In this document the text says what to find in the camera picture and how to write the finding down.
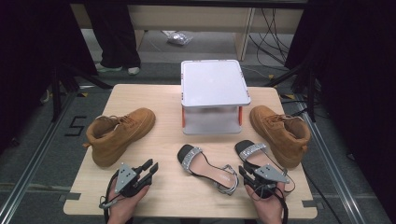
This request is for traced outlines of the tan suede boot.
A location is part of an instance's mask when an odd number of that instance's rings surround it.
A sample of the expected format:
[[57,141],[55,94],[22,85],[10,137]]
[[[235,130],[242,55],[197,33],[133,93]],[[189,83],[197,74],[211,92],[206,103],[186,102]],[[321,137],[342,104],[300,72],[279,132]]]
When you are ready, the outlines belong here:
[[145,107],[122,117],[99,116],[86,131],[88,142],[84,147],[92,148],[92,159],[96,165],[109,167],[129,145],[151,131],[155,120],[155,114]]
[[300,117],[280,115],[265,105],[249,113],[253,129],[270,145],[277,162],[284,168],[297,167],[307,151],[311,132]]

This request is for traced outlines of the person's left hand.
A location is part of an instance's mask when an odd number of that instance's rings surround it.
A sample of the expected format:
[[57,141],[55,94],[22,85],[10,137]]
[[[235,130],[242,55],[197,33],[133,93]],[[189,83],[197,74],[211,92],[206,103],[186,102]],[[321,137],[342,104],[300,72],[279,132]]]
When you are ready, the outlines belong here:
[[149,186],[143,187],[134,197],[125,198],[115,192],[117,179],[111,183],[108,199],[115,199],[117,202],[109,208],[109,220],[107,224],[126,224],[134,216],[134,211],[138,203],[149,191]]

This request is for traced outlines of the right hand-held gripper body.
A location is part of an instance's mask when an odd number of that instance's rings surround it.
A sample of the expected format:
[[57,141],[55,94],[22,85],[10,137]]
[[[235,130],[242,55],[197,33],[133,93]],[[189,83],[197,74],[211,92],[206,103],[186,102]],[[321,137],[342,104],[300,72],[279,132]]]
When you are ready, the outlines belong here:
[[290,182],[285,174],[279,172],[271,164],[255,168],[252,170],[251,174],[254,177],[252,188],[261,199],[272,196],[276,191],[278,183],[289,184]]

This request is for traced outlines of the clear plastic bag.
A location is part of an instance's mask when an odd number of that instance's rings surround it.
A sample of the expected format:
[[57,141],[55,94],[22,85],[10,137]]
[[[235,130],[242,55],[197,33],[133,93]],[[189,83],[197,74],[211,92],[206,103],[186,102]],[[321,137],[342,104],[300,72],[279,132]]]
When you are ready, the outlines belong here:
[[193,40],[190,35],[174,32],[167,36],[167,42],[173,45],[185,46]]

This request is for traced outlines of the black curtain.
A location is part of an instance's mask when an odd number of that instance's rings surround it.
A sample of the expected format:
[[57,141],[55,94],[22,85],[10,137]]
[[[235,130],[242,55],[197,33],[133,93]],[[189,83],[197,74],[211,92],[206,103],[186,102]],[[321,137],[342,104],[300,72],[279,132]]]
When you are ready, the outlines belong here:
[[396,224],[396,0],[307,0],[287,66],[313,62],[322,96]]
[[96,70],[68,0],[0,0],[0,154],[10,145],[62,63]]

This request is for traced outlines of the person's right hand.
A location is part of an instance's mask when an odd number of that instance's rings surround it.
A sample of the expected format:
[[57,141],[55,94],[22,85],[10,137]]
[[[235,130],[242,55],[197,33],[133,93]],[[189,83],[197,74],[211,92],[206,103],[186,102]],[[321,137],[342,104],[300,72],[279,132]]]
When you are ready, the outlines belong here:
[[245,185],[245,189],[263,224],[282,224],[283,206],[276,196],[262,199],[249,185]]

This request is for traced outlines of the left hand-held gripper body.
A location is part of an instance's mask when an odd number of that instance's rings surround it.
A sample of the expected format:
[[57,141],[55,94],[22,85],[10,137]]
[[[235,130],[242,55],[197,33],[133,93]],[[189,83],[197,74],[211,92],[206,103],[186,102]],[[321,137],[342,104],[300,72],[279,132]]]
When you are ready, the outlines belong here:
[[129,165],[122,163],[117,171],[115,192],[130,198],[134,197],[143,187],[140,181],[143,177],[134,171]]

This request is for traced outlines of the white two-tier shoe rack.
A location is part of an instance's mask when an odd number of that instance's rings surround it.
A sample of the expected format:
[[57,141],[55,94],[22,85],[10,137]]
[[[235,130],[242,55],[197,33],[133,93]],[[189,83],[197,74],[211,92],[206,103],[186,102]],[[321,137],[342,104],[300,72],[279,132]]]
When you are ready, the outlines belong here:
[[242,131],[243,107],[251,99],[238,61],[184,61],[180,79],[184,134]]

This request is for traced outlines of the black glitter strap sandal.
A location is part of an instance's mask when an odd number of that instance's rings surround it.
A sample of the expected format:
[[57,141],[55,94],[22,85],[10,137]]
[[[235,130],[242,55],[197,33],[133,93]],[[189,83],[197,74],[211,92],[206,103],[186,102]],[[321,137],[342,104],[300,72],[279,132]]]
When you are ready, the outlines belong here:
[[177,160],[187,173],[211,180],[222,194],[233,195],[239,185],[237,173],[230,164],[212,165],[200,147],[182,146]]
[[249,162],[254,164],[257,168],[262,167],[266,164],[271,164],[279,172],[286,175],[290,180],[289,184],[285,184],[285,192],[291,193],[295,190],[294,181],[287,175],[287,170],[278,166],[268,155],[267,146],[264,143],[255,144],[250,140],[243,140],[237,143],[234,147],[236,154],[239,156],[240,160],[244,162]]

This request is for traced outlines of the black metal stand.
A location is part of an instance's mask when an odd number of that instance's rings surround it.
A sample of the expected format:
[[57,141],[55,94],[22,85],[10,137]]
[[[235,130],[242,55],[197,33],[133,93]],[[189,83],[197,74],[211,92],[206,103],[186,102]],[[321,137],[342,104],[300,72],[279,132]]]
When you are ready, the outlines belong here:
[[82,77],[83,79],[91,82],[93,85],[105,89],[112,89],[111,85],[102,82],[101,80],[83,72],[67,63],[56,63],[51,69],[51,87],[52,87],[52,102],[53,102],[53,115],[52,121],[56,121],[62,112],[61,91],[60,84],[63,84],[67,91],[77,92],[79,86],[75,77]]
[[306,90],[307,114],[309,118],[311,118],[311,120],[315,122],[316,119],[314,115],[314,99],[316,74],[314,71],[314,67],[307,60],[304,60],[302,63],[290,69],[282,76],[272,79],[265,84],[265,87],[274,87],[277,84],[280,84],[281,82],[293,76],[295,76],[295,79],[291,86],[291,89],[295,93],[301,93],[303,90]]

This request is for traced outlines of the aluminium floor rail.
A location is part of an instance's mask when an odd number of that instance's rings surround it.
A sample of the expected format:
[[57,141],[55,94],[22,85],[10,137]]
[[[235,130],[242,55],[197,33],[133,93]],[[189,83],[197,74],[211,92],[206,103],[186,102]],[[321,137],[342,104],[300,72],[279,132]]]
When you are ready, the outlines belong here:
[[347,186],[345,179],[343,178],[341,171],[338,169],[330,150],[328,149],[324,138],[322,137],[316,122],[314,121],[313,112],[304,112],[303,118],[307,122],[309,129],[311,130],[314,142],[318,146],[318,152],[320,153],[324,164],[329,172],[332,183],[339,195],[339,198],[346,209],[346,213],[352,224],[366,224],[366,220],[363,217],[361,210],[354,199],[351,190]]
[[10,192],[5,201],[0,205],[0,224],[8,224],[13,218],[21,200],[29,187],[33,177],[36,174],[40,164],[44,160],[44,157],[49,150],[50,143],[52,142],[58,127],[60,126],[62,119],[70,105],[77,97],[75,93],[69,93],[64,97],[64,102],[61,103],[61,111],[55,118],[50,118],[45,132],[38,146],[35,148],[34,153],[23,167],[23,172],[19,176],[18,180],[11,186]]

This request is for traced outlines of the beige wooden desk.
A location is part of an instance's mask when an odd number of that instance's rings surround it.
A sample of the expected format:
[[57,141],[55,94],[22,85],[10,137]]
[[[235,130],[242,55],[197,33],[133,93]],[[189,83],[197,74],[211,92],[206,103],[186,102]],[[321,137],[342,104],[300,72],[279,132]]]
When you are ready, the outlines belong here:
[[243,61],[250,33],[269,30],[293,35],[302,9],[243,7],[129,6],[140,46],[144,30],[233,33],[236,58]]

